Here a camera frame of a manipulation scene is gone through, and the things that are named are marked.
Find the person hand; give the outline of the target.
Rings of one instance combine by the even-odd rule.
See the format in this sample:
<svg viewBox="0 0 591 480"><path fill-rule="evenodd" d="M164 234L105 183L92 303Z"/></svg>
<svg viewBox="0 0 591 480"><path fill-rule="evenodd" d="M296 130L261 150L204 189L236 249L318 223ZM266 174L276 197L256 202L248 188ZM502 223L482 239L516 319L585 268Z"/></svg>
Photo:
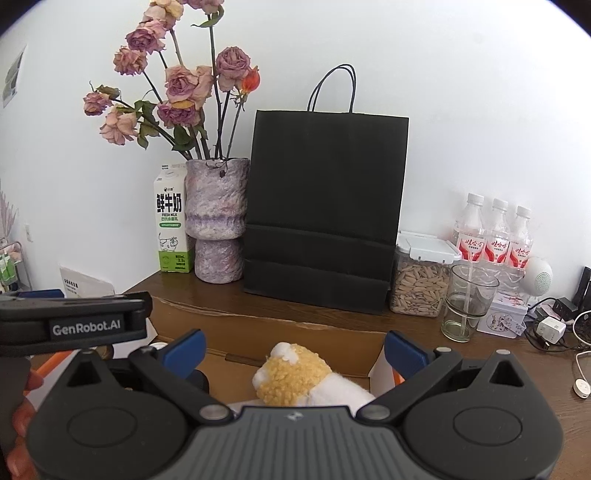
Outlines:
<svg viewBox="0 0 591 480"><path fill-rule="evenodd" d="M28 399L24 398L13 414L12 423L17 433L17 439L13 450L6 457L12 480L32 480L37 478L25 443L27 429L35 413L34 406Z"/></svg>

